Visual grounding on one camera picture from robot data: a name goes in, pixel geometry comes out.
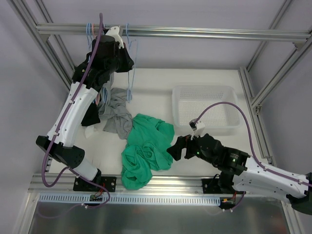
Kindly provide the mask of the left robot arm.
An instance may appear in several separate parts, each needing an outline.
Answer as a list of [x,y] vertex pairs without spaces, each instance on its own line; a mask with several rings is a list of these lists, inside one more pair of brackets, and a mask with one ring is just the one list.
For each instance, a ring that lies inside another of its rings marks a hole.
[[76,134],[87,110],[111,74],[128,72],[133,64],[119,35],[106,34],[93,40],[91,52],[75,68],[70,93],[56,123],[47,135],[38,136],[36,140],[36,145],[45,152],[41,178],[46,187],[54,186],[45,179],[45,166],[51,157],[84,180],[89,190],[100,188],[101,171],[88,161],[83,149],[74,145]]

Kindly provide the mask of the green tank top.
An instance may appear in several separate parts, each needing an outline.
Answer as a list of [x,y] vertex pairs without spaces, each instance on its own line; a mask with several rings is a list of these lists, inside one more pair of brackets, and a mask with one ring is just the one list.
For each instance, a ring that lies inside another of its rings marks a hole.
[[127,190],[139,190],[152,179],[152,171],[171,168],[167,152],[174,139],[174,126],[161,119],[137,114],[133,118],[125,149],[121,153],[121,182]]

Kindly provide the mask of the light blue wire hanger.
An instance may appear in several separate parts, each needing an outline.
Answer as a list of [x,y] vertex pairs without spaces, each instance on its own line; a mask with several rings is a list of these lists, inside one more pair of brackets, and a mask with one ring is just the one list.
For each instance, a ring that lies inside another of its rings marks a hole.
[[130,70],[128,71],[127,76],[127,102],[130,103],[133,99],[133,86],[135,81],[135,75],[136,75],[136,64],[137,64],[137,53],[138,53],[138,41],[137,39],[132,39],[130,37],[130,25],[129,23],[126,24],[126,38],[128,42],[128,52],[129,55],[135,55],[135,58],[133,58],[130,62]]

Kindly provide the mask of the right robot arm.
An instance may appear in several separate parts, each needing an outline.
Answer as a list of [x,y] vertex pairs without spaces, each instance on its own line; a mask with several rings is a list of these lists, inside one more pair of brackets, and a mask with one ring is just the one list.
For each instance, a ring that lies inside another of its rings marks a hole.
[[198,157],[221,172],[217,184],[221,192],[272,197],[291,204],[300,213],[311,215],[311,174],[300,175],[262,163],[246,152],[223,146],[209,134],[180,136],[167,152],[178,161],[183,149],[186,149],[186,159]]

